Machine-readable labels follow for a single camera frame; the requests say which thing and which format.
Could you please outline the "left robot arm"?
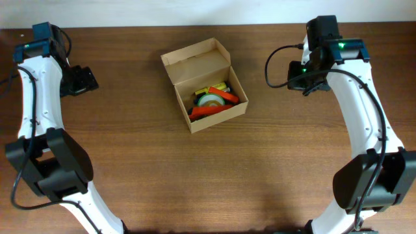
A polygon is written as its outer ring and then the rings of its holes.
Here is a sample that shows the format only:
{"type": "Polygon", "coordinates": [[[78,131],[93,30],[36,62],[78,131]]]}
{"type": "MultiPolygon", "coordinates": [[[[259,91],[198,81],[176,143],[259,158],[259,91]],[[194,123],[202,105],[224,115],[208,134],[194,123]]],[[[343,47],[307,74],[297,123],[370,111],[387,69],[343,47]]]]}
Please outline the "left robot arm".
{"type": "Polygon", "coordinates": [[[71,66],[70,37],[49,22],[32,27],[33,41],[17,45],[13,60],[23,90],[18,139],[5,146],[17,171],[11,204],[22,211],[61,205],[88,233],[127,233],[93,182],[87,152],[66,132],[60,99],[98,88],[88,67],[71,66]]]}

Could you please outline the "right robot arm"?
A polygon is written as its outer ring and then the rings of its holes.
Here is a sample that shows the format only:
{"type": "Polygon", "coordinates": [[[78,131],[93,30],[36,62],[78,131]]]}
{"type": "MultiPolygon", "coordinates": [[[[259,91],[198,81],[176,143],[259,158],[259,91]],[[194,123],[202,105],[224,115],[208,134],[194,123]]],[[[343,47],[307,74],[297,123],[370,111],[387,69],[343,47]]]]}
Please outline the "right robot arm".
{"type": "Polygon", "coordinates": [[[385,115],[363,40],[344,39],[335,16],[318,16],[306,29],[303,58],[290,63],[287,87],[304,96],[333,91],[352,159],[333,177],[333,201],[304,231],[349,233],[402,202],[415,181],[415,152],[405,149],[385,115]]]}

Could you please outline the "orange black stapler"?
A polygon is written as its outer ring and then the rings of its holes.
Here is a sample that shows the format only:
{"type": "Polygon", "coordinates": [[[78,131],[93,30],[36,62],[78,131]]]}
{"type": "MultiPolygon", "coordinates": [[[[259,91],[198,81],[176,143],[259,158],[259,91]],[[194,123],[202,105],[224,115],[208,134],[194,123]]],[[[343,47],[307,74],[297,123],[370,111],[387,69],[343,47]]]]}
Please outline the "orange black stapler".
{"type": "Polygon", "coordinates": [[[231,103],[238,103],[239,102],[239,97],[235,96],[233,94],[230,94],[228,92],[219,90],[217,88],[214,88],[213,86],[209,88],[209,93],[210,94],[216,94],[218,96],[220,96],[221,98],[223,98],[224,100],[231,102],[231,103]]]}

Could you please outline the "brown cardboard box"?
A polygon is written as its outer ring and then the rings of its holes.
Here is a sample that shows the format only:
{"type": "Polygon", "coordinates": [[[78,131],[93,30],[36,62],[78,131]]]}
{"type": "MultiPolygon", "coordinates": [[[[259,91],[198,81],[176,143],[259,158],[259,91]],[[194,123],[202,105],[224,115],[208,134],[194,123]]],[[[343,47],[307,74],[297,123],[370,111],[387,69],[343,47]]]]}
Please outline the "brown cardboard box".
{"type": "Polygon", "coordinates": [[[246,96],[239,79],[231,65],[227,49],[215,38],[178,49],[164,55],[161,60],[174,87],[177,101],[191,133],[207,129],[226,120],[245,114],[248,107],[246,96]],[[214,115],[191,121],[188,111],[198,107],[198,100],[209,94],[210,87],[239,97],[233,105],[214,115]]]}

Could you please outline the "orange utility knife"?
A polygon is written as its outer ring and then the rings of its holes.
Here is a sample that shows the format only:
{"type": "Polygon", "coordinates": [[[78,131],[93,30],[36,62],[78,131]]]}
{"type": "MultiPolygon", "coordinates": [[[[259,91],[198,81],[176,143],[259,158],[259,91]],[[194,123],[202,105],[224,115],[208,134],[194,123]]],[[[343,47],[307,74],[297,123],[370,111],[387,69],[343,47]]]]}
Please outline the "orange utility knife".
{"type": "Polygon", "coordinates": [[[204,116],[210,116],[232,108],[233,105],[222,105],[212,107],[193,107],[188,111],[188,117],[191,121],[198,120],[204,116]]]}

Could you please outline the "green tape roll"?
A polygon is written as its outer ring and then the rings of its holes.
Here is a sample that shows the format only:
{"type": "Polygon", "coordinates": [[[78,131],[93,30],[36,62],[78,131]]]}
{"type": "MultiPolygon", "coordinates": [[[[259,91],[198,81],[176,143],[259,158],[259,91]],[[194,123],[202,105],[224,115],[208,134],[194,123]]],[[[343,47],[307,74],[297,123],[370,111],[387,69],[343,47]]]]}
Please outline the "green tape roll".
{"type": "Polygon", "coordinates": [[[207,107],[207,102],[212,101],[212,100],[220,102],[222,104],[222,106],[225,105],[225,101],[222,97],[220,97],[216,94],[205,94],[198,100],[197,106],[207,107]]]}

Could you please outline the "small yellow tape roll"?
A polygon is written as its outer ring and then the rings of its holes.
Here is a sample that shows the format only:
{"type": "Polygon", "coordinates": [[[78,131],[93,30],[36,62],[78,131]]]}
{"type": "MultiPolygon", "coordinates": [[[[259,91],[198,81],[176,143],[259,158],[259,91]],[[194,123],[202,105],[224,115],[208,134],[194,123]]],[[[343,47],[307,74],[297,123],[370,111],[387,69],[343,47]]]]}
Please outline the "small yellow tape roll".
{"type": "Polygon", "coordinates": [[[212,100],[207,102],[208,107],[219,107],[222,106],[222,104],[218,101],[212,100]]]}

